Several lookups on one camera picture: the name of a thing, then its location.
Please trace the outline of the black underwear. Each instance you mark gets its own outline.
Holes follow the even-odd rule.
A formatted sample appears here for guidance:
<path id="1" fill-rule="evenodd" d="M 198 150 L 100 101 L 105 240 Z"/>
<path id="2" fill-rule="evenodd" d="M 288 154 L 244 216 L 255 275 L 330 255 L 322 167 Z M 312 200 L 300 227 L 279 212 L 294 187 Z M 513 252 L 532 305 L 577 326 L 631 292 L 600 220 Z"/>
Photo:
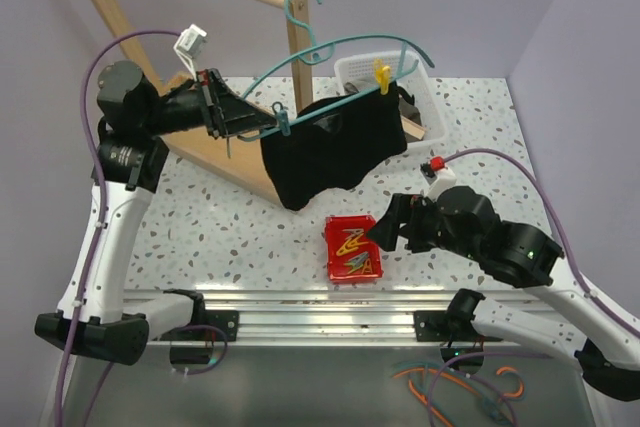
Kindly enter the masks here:
<path id="1" fill-rule="evenodd" d="M 344 106 L 260 140 L 262 160 L 281 205 L 292 211 L 332 188 L 355 188 L 376 166 L 406 151 L 400 99 L 406 90 L 393 82 Z"/>

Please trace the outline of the teal clothespin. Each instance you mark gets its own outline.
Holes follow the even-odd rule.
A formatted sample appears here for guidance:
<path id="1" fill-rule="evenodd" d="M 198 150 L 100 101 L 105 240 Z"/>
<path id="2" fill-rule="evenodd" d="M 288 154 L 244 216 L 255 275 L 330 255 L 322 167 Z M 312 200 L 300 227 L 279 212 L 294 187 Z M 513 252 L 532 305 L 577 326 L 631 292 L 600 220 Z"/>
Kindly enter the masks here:
<path id="1" fill-rule="evenodd" d="M 291 135 L 291 125 L 287 107 L 280 101 L 276 101 L 271 105 L 272 113 L 276 120 L 276 126 L 273 133 L 279 132 L 287 137 Z"/>

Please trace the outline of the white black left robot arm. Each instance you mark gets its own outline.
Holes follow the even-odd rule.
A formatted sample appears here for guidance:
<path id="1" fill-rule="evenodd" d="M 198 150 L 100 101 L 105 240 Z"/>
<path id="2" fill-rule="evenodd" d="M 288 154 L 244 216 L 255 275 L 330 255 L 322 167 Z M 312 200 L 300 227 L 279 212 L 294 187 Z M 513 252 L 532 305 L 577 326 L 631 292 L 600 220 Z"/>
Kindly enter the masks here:
<path id="1" fill-rule="evenodd" d="M 203 297 L 190 290 L 165 290 L 138 309 L 124 306 L 135 239 L 169 153 L 163 136 L 203 127 L 213 138 L 228 139 L 278 122 L 238 96 L 216 69 L 198 72 L 165 95 L 132 61 L 105 67 L 98 83 L 103 116 L 87 230 L 62 299 L 54 312 L 37 316 L 34 331 L 69 354 L 133 365 L 149 340 L 172 330 L 193 340 L 208 326 Z"/>

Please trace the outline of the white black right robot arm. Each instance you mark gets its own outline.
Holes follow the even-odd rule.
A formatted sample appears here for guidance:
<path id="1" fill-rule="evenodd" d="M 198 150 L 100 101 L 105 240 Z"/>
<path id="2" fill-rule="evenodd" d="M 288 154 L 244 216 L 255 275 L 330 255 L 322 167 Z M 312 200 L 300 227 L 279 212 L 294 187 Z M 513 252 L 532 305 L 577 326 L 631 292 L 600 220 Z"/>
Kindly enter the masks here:
<path id="1" fill-rule="evenodd" d="M 569 363 L 588 385 L 610 398 L 638 400 L 638 318 L 574 273 L 568 254 L 542 230 L 501 219 L 487 197 L 456 186 L 435 199 L 393 195 L 367 236 L 384 251 L 394 250 L 404 238 L 412 253 L 441 249 L 465 257 L 562 317 L 547 321 L 461 289 L 445 316 L 454 338 L 478 333 L 518 343 Z"/>

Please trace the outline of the teal plastic clothes hanger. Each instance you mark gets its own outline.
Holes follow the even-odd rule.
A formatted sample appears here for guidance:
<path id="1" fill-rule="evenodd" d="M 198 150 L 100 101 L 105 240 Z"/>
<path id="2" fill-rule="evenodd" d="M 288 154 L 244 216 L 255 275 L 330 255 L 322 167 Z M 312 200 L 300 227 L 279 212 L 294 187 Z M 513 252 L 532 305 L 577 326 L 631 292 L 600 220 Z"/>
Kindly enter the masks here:
<path id="1" fill-rule="evenodd" d="M 287 58 L 285 58 L 284 60 L 280 61 L 279 63 L 275 64 L 272 68 L 270 68 L 269 70 L 265 71 L 263 75 L 261 75 L 260 77 L 258 77 L 246 90 L 245 92 L 241 95 L 241 97 L 246 100 L 249 96 L 250 93 L 252 93 L 261 83 L 263 83 L 268 77 L 271 76 L 272 73 L 274 73 L 275 71 L 279 70 L 280 68 L 289 65 L 289 64 L 293 64 L 295 62 L 301 62 L 303 65 L 309 66 L 309 67 L 313 67 L 322 63 L 325 63 L 329 60 L 332 59 L 332 57 L 335 54 L 336 48 L 341 45 L 341 44 L 346 44 L 346 43 L 353 43 L 353 42 L 357 42 L 357 41 L 363 41 L 363 40 L 368 40 L 368 39 L 378 39 L 378 40 L 393 40 L 393 41 L 398 41 L 401 43 L 401 56 L 404 56 L 405 51 L 408 50 L 409 48 L 411 48 L 415 53 L 419 54 L 422 59 L 425 61 L 426 65 L 431 68 L 434 69 L 436 67 L 435 62 L 432 60 L 431 56 L 422 48 L 420 47 L 417 43 L 415 43 L 414 41 L 410 40 L 409 38 L 406 37 L 402 37 L 399 35 L 395 35 L 395 34 L 389 34 L 389 33 L 370 33 L 370 34 L 359 34 L 359 35 L 350 35 L 350 36 L 346 36 L 346 37 L 340 37 L 340 38 L 335 38 L 326 42 L 322 42 L 319 43 L 317 41 L 315 32 L 313 30 L 313 28 L 311 27 L 310 23 L 308 21 L 301 21 L 297 18 L 294 17 L 293 13 L 291 12 L 291 7 L 290 7 L 290 2 L 292 0 L 284 0 L 284 12 L 285 12 L 285 17 L 286 20 L 291 23 L 294 27 L 300 27 L 302 28 L 308 35 L 309 35 L 309 39 L 310 39 L 310 43 L 311 45 L 307 48 L 301 49 L 296 51 L 293 54 L 290 54 Z M 323 0 L 315 0 L 316 3 L 318 5 L 321 5 L 323 3 Z M 403 73 L 400 70 L 396 71 L 396 75 L 392 76 L 392 80 L 399 80 L 400 77 L 403 76 Z M 321 115 L 327 114 L 335 109 L 341 108 L 344 105 L 350 103 L 350 100 L 340 100 L 340 101 L 336 101 L 333 102 L 331 104 L 329 104 L 326 107 L 317 109 L 311 113 L 308 114 L 298 114 L 296 116 L 295 119 L 290 119 L 290 125 L 291 125 L 291 131 L 292 128 L 294 126 L 300 125 L 304 122 L 307 121 L 311 121 L 311 120 L 315 120 L 316 118 L 320 117 Z M 264 134 L 264 136 L 260 139 L 269 137 L 271 135 L 274 135 L 276 133 L 273 133 L 273 128 L 271 127 L 270 130 L 268 132 L 266 132 Z M 242 142 L 255 142 L 258 141 L 260 139 L 257 140 L 240 140 Z"/>

